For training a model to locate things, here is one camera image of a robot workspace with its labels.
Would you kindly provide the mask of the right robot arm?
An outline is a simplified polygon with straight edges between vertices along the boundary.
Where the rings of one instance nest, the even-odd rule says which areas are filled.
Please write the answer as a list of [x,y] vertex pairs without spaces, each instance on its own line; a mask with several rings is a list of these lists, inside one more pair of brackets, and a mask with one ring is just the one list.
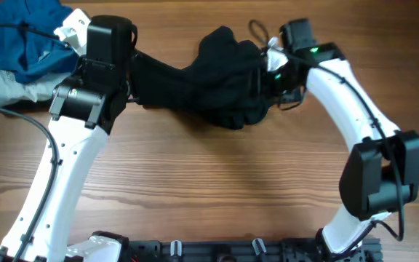
[[404,237],[404,206],[419,188],[419,134],[402,131],[373,103],[334,43],[319,44],[307,19],[289,21],[267,43],[275,101],[285,110],[313,95],[348,147],[339,181],[341,206],[312,239],[289,239],[288,261],[380,261],[369,233],[396,214],[396,240]]

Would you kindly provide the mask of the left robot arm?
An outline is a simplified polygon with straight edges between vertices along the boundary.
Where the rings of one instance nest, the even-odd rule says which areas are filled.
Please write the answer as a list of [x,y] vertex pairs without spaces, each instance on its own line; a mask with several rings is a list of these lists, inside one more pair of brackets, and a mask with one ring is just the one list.
[[0,245],[0,261],[127,261],[129,240],[96,231],[75,245],[68,238],[77,202],[95,157],[125,109],[127,74],[137,41],[136,26],[125,17],[79,17],[60,32],[71,46],[85,38],[86,52],[72,76],[53,92],[47,137],[25,203]]

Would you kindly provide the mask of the black shorts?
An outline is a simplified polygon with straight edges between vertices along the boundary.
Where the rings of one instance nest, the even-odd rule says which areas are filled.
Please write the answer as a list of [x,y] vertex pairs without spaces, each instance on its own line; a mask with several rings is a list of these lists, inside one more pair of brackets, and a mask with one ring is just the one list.
[[131,59],[132,95],[142,106],[196,114],[231,130],[257,124],[274,104],[263,82],[261,50],[221,26],[199,43],[196,59],[178,69],[138,52]]

